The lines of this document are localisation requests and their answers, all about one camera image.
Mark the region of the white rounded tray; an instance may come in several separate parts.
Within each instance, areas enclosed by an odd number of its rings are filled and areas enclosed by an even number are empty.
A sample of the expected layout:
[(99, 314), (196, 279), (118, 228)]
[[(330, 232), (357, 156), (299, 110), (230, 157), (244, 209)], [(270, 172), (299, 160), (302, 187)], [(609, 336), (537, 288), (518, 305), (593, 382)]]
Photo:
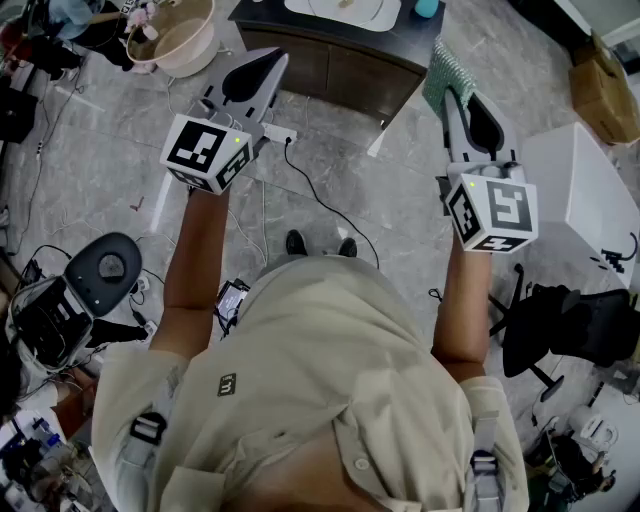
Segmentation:
[(382, 8), (373, 18), (335, 18), (324, 17), (313, 13), (308, 0), (284, 0), (287, 9), (294, 13), (315, 16), (325, 20), (335, 21), (356, 28), (362, 28), (372, 32), (387, 32), (391, 30), (398, 18), (401, 9), (401, 0), (384, 0)]

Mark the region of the large cardboard box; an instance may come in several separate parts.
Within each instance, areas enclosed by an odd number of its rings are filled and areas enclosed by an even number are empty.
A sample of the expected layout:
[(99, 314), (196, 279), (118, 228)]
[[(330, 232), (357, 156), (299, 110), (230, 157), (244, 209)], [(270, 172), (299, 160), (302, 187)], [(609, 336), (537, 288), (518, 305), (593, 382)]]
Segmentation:
[(569, 82), (574, 110), (609, 145), (640, 140), (640, 109), (624, 69), (594, 31), (573, 52), (573, 61)]

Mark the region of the person's left forearm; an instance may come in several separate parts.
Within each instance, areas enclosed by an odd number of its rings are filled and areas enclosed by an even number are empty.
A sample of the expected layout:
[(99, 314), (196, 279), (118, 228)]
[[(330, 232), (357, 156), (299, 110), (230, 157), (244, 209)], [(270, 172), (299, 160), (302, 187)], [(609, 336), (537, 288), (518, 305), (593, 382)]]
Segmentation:
[(216, 305), (230, 195), (195, 190), (188, 199), (164, 285), (164, 309), (211, 310)]

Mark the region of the dark cabinet countertop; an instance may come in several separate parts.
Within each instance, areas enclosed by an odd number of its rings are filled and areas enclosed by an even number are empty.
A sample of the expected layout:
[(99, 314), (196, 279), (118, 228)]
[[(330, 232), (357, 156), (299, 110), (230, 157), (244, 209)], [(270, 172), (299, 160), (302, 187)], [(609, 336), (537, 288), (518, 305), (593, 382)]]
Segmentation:
[(372, 32), (290, 11), (284, 0), (240, 0), (228, 19), (248, 50), (289, 54), (283, 89), (339, 105), (387, 127), (424, 81), (446, 5), (424, 19), (401, 0), (394, 27)]

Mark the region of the black office chair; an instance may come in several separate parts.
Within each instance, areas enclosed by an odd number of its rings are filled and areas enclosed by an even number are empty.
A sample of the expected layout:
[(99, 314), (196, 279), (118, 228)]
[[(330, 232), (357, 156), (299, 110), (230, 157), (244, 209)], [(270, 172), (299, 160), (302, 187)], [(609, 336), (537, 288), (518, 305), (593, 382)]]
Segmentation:
[(640, 311), (627, 290), (583, 295), (564, 285), (536, 284), (523, 296), (524, 268), (516, 264), (514, 271), (518, 278), (511, 304), (489, 297), (502, 314), (489, 334), (503, 335), (506, 377), (532, 372), (545, 385), (540, 396), (545, 402), (564, 382), (563, 377), (553, 379), (537, 366), (548, 353), (587, 360), (603, 368), (633, 355), (640, 341)]

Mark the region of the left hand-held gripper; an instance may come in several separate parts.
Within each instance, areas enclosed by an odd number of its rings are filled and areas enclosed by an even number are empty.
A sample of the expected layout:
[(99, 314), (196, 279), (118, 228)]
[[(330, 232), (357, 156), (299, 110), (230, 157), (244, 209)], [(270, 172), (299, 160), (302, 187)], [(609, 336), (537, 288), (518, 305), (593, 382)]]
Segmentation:
[[(189, 187), (220, 195), (258, 154), (259, 121), (272, 105), (289, 64), (280, 47), (232, 56), (209, 75), (201, 99), (175, 116), (160, 163)], [(218, 106), (229, 106), (230, 113)]]

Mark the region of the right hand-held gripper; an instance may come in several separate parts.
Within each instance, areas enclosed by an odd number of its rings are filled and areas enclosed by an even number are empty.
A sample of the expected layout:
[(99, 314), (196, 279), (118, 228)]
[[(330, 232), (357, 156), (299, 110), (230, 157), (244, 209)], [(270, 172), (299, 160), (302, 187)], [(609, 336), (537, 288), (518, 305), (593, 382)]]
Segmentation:
[(518, 139), (511, 121), (485, 95), (475, 92), (466, 107), (448, 87), (442, 102), (443, 130), (453, 162), (437, 182), (444, 213), (451, 217), (462, 249), (514, 253), (538, 238), (536, 186), (517, 162)]

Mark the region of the white box cabinet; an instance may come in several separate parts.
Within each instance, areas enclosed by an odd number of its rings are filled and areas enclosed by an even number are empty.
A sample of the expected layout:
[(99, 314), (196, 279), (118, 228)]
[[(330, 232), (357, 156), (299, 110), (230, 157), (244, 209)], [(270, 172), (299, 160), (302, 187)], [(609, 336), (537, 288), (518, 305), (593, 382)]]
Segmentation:
[(539, 239), (557, 260), (627, 289), (640, 250), (640, 210), (580, 123), (527, 138), (527, 182), (537, 188)]

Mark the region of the pink plush toy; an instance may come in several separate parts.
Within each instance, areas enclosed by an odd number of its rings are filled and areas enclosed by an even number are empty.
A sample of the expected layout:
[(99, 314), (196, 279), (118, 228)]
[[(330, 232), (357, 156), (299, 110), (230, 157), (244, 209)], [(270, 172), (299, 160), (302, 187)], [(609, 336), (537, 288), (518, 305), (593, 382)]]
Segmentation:
[(127, 22), (125, 34), (131, 34), (136, 29), (141, 29), (148, 40), (156, 40), (158, 31), (150, 24), (157, 13), (157, 4), (154, 0), (127, 0), (121, 8)]

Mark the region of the small screen device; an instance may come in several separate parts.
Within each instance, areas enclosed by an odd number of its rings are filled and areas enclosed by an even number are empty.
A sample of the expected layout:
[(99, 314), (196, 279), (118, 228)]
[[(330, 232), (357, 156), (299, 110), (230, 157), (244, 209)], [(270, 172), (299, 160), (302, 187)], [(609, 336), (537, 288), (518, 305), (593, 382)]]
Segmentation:
[(221, 287), (216, 302), (215, 314), (223, 330), (235, 324), (239, 308), (248, 295), (250, 287), (241, 279), (227, 280)]

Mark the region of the person's right forearm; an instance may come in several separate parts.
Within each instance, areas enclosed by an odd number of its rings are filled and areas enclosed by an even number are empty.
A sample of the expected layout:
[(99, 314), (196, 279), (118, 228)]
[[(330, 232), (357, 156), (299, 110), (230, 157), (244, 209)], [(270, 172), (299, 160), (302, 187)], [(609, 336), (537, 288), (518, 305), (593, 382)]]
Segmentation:
[(432, 354), (458, 382), (485, 374), (491, 279), (491, 255), (465, 251), (454, 238)]

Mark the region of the open grey equipment case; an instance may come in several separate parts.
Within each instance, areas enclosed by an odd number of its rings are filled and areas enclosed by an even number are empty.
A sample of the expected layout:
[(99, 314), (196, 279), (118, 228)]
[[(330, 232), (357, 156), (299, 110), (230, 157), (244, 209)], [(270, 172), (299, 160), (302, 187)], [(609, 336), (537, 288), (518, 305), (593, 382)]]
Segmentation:
[(105, 343), (144, 341), (143, 326), (104, 319), (137, 286), (142, 257), (134, 240), (105, 234), (71, 258), (63, 273), (19, 289), (8, 310), (8, 338), (22, 363), (49, 376), (77, 354)]

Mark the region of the green scrubbing cloth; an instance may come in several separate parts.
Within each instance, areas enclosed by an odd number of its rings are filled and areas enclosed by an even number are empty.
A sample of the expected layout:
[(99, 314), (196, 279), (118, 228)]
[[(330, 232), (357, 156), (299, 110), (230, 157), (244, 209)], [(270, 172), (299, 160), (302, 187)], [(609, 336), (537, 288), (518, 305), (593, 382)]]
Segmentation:
[(445, 91), (451, 88), (467, 107), (476, 90), (475, 77), (461, 64), (457, 56), (437, 36), (427, 69), (422, 95), (439, 119), (443, 118), (442, 107)]

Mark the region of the white power strip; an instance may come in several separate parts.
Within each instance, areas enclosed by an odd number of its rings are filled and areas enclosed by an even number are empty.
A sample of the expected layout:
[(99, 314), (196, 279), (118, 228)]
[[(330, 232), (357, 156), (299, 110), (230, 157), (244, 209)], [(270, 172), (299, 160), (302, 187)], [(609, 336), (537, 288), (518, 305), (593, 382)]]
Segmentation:
[(297, 141), (297, 131), (272, 123), (263, 122), (265, 136), (273, 142), (285, 144)]

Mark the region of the person's beige shirt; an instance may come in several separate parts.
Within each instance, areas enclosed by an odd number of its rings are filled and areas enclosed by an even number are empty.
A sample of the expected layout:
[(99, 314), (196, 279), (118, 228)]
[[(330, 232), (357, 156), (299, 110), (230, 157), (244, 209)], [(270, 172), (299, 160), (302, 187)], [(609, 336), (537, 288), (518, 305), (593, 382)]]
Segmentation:
[(119, 512), (218, 512), (320, 434), (391, 512), (527, 512), (501, 383), (459, 383), (371, 265), (333, 256), (260, 279), (193, 359), (117, 344), (92, 449)]

